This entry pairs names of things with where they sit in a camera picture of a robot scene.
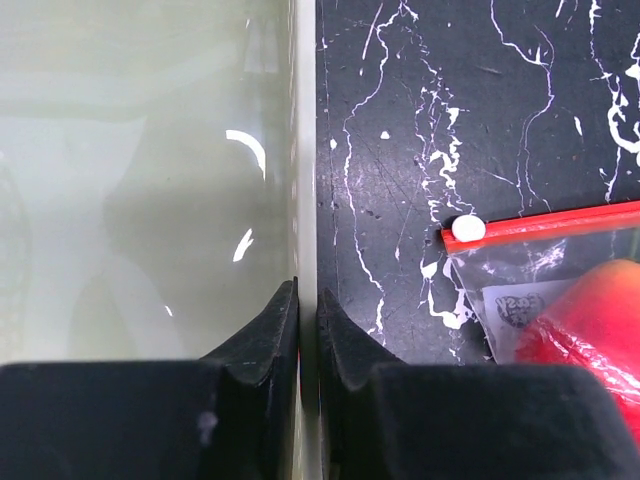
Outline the clear zip top bag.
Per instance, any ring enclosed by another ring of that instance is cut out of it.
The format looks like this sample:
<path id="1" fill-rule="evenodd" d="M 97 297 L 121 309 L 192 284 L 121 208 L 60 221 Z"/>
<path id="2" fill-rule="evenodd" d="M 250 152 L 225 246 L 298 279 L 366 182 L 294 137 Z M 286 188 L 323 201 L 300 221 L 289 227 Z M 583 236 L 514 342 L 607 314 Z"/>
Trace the clear zip top bag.
<path id="1" fill-rule="evenodd" d="M 441 232 L 497 363 L 524 329 L 584 274 L 613 260 L 639 264 L 636 201 L 486 223 L 461 215 Z"/>

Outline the pale green plastic basket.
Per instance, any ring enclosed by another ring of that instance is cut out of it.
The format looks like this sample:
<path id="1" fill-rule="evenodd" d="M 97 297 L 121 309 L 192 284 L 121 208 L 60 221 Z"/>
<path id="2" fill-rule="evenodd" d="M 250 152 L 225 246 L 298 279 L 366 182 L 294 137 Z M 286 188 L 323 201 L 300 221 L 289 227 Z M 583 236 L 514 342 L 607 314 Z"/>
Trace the pale green plastic basket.
<path id="1" fill-rule="evenodd" d="M 1 5 L 1 475 L 201 479 L 205 358 L 314 293 L 310 1 Z"/>

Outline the red fake wax apple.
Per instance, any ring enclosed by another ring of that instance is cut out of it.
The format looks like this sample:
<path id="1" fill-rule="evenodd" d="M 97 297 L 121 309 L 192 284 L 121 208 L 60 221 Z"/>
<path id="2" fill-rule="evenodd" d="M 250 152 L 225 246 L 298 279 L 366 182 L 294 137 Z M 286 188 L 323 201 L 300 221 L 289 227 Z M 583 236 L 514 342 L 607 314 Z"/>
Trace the red fake wax apple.
<path id="1" fill-rule="evenodd" d="M 639 264 L 613 260 L 582 275 L 524 329 L 514 357 L 591 371 L 638 439 Z"/>

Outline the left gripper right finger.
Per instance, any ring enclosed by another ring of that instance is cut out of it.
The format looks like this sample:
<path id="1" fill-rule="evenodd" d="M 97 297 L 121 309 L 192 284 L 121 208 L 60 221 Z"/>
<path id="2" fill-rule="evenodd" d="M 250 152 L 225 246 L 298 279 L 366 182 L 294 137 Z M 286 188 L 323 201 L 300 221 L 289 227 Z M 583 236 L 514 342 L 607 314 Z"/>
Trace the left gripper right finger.
<path id="1" fill-rule="evenodd" d="M 329 289 L 316 312 L 323 460 L 331 479 L 386 475 L 374 402 L 367 383 L 375 367 L 403 361 L 350 319 Z"/>

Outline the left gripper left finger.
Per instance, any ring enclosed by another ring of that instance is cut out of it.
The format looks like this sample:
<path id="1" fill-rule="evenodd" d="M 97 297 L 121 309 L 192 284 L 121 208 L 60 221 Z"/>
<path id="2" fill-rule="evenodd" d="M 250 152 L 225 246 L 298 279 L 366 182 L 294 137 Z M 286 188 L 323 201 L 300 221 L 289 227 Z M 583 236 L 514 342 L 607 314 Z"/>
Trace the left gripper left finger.
<path id="1" fill-rule="evenodd" d="M 216 425 L 205 435 L 201 479 L 289 479 L 295 430 L 299 298 L 295 278 L 205 356 L 222 367 Z"/>

